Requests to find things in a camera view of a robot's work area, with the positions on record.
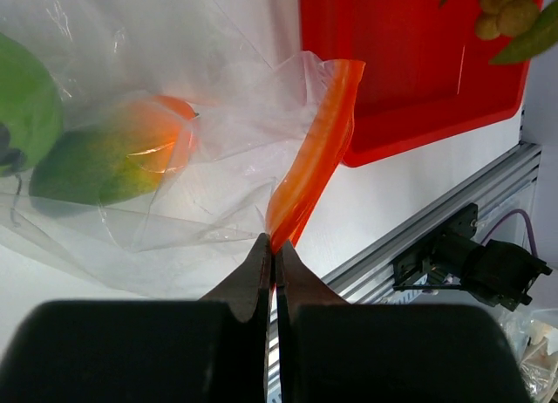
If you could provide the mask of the brown toy longan bunch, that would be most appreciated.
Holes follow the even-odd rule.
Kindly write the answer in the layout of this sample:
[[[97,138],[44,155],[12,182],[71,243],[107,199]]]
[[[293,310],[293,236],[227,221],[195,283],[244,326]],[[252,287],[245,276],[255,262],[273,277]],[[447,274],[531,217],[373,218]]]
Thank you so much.
[[[515,65],[557,46],[557,1],[541,6],[538,0],[477,0],[480,14],[474,33],[482,41],[507,38],[492,65]]]

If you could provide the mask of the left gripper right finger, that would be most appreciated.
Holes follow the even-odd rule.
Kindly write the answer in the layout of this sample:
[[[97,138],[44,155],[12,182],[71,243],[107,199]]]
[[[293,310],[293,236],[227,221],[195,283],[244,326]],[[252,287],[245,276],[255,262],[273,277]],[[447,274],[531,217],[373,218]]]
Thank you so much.
[[[481,308],[349,304],[290,243],[275,271],[283,401],[529,401],[503,331]]]

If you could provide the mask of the green orange toy mango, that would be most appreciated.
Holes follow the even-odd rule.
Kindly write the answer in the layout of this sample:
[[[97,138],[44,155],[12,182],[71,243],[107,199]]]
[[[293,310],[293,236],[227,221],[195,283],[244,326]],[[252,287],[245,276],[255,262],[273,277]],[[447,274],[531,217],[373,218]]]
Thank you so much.
[[[186,101],[164,95],[122,102],[65,133],[34,168],[29,194],[88,206],[151,194],[187,165],[195,116]]]

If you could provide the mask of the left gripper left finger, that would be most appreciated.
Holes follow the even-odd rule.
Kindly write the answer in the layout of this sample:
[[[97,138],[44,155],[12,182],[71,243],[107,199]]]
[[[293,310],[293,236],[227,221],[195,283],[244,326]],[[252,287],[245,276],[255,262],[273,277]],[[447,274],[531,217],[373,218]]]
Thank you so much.
[[[244,262],[197,300],[50,301],[1,362],[4,402],[263,402],[272,255]]]

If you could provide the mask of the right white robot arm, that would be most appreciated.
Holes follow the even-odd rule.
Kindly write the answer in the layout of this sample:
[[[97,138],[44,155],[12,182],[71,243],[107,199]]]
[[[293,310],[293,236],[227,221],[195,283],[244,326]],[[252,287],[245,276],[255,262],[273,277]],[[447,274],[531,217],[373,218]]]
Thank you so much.
[[[529,249],[491,237],[502,223],[515,215],[525,223]],[[527,212],[520,208],[502,216],[482,242],[475,242],[448,226],[438,229],[429,256],[433,268],[457,280],[439,285],[439,290],[464,291],[485,305],[499,305],[509,311],[530,304],[529,291],[535,281],[553,272],[538,257],[533,224]]]

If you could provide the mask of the clear orange zip top bag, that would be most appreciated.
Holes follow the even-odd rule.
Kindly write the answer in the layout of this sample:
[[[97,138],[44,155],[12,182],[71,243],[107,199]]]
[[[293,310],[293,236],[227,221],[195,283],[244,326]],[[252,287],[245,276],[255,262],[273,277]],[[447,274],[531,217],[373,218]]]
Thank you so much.
[[[1,0],[1,36],[58,87],[57,142],[135,99],[174,97],[196,113],[187,165],[151,194],[99,206],[34,198],[41,161],[1,176],[2,257],[144,297],[200,297],[260,234],[274,249],[298,240],[350,143],[364,63],[296,51],[271,65],[222,6]]]

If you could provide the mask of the green toy watermelon ball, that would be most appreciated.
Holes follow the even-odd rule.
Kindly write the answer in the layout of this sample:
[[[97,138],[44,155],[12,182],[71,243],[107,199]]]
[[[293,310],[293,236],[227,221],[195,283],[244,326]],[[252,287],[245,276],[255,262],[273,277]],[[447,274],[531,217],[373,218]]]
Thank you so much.
[[[1,36],[1,176],[36,166],[63,132],[63,104],[43,63]]]

